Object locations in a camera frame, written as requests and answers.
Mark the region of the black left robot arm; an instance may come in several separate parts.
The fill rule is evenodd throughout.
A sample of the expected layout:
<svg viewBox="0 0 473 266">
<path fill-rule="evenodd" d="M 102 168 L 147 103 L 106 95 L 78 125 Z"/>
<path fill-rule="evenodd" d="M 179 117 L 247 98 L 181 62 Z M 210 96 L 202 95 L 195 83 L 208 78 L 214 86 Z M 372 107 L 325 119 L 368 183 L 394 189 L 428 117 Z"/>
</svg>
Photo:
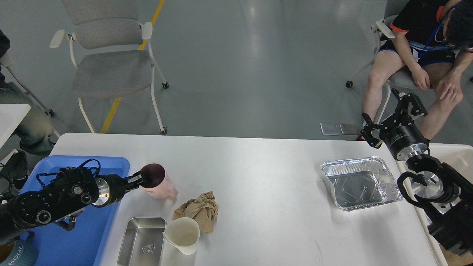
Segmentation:
<svg viewBox="0 0 473 266">
<path fill-rule="evenodd" d="M 127 192 L 149 183 L 150 177 L 138 171 L 129 177 L 100 175 L 100 166 L 61 168 L 52 173 L 49 184 L 40 182 L 41 190 L 28 191 L 1 205 L 1 244 L 6 245 L 31 228 L 57 224 L 67 231 L 75 226 L 78 212 L 88 205 L 97 208 L 119 202 Z"/>
</svg>

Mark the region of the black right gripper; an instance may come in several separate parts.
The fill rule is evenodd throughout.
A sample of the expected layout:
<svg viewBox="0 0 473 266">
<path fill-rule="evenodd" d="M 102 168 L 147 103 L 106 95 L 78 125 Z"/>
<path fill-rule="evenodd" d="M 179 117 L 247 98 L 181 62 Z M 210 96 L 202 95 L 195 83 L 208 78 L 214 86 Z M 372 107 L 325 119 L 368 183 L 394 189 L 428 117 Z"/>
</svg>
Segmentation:
<svg viewBox="0 0 473 266">
<path fill-rule="evenodd" d="M 429 148 L 428 141 L 413 123 L 428 112 L 414 93 L 405 94 L 396 89 L 391 92 L 398 100 L 395 112 L 390 116 L 391 123 L 375 124 L 370 115 L 363 112 L 364 128 L 360 133 L 371 147 L 378 149 L 385 144 L 395 160 L 407 161 Z"/>
</svg>

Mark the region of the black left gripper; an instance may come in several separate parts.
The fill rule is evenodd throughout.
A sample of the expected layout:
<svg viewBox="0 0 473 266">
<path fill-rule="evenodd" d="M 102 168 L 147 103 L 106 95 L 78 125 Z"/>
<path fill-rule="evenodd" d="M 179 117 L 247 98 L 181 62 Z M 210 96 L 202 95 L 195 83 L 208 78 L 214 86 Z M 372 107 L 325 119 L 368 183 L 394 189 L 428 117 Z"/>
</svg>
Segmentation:
<svg viewBox="0 0 473 266">
<path fill-rule="evenodd" d="M 94 179 L 98 187 L 98 199 L 92 205 L 97 208 L 106 207 L 122 200 L 127 192 L 127 184 L 140 185 L 145 182 L 142 171 L 138 171 L 129 177 L 105 174 Z"/>
</svg>

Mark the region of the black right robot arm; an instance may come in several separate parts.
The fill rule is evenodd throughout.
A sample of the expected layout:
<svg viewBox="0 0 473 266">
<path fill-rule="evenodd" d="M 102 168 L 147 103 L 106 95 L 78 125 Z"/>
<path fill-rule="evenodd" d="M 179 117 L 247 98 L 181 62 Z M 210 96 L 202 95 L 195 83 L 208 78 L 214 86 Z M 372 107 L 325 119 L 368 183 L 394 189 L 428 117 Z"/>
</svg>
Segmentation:
<svg viewBox="0 0 473 266">
<path fill-rule="evenodd" d="M 429 217 L 429 234 L 449 252 L 460 256 L 472 252 L 472 183 L 430 155 L 429 143 L 414 123 L 427 116 L 419 97 L 396 89 L 391 92 L 398 100 L 395 112 L 380 124 L 362 113 L 361 135 L 371 147 L 385 143 L 395 160 L 405 161 L 408 171 L 400 175 L 397 185 L 407 202 Z"/>
</svg>

